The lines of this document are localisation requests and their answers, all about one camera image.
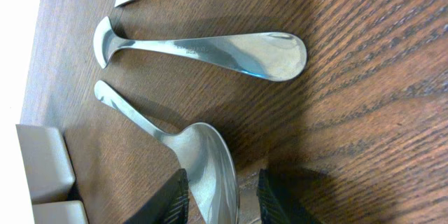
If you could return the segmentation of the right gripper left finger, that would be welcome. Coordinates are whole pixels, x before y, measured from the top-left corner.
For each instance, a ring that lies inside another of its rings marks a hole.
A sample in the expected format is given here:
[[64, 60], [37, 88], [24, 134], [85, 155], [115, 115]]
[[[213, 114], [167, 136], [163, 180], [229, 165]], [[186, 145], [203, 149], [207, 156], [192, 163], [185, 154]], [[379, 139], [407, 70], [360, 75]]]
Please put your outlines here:
[[188, 211], [188, 178], [186, 170], [179, 169], [125, 223], [185, 224]]

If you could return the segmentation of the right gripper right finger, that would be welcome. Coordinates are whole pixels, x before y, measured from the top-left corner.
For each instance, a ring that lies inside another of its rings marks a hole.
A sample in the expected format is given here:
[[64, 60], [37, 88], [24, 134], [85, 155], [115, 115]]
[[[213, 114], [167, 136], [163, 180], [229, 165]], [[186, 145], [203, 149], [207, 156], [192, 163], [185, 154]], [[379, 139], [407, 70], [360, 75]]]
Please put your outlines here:
[[295, 202], [286, 187], [267, 169], [259, 171], [256, 195], [262, 224], [322, 224], [301, 203]]

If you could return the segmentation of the large steel spoon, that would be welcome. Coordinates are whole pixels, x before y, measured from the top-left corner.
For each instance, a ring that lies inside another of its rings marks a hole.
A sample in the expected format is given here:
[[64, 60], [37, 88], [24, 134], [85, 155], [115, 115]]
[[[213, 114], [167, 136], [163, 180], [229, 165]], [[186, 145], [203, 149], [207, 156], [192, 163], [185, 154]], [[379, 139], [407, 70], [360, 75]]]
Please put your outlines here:
[[186, 171], [188, 186], [206, 223], [239, 222], [240, 197], [235, 164], [225, 140], [214, 127], [196, 122], [179, 133], [167, 133], [140, 114], [108, 83], [97, 81], [94, 95], [175, 154]]
[[294, 79], [307, 64], [307, 48], [293, 34], [263, 32], [142, 41], [117, 35], [108, 17], [102, 19], [94, 31], [93, 48], [103, 69], [115, 52], [136, 49], [187, 57], [274, 82]]

